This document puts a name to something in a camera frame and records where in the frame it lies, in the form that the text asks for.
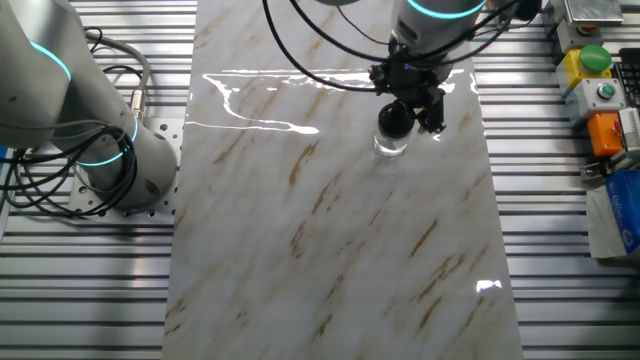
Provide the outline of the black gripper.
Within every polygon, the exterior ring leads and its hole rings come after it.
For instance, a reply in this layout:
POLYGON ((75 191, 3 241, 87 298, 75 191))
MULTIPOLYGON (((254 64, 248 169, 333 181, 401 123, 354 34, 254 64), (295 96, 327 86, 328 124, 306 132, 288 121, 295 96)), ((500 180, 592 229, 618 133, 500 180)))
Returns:
POLYGON ((425 124, 429 133, 440 134, 445 129, 446 92, 440 85, 448 78, 447 65, 382 62, 369 68, 369 78, 378 96, 393 96, 386 107, 400 103, 410 108, 412 118, 425 124))

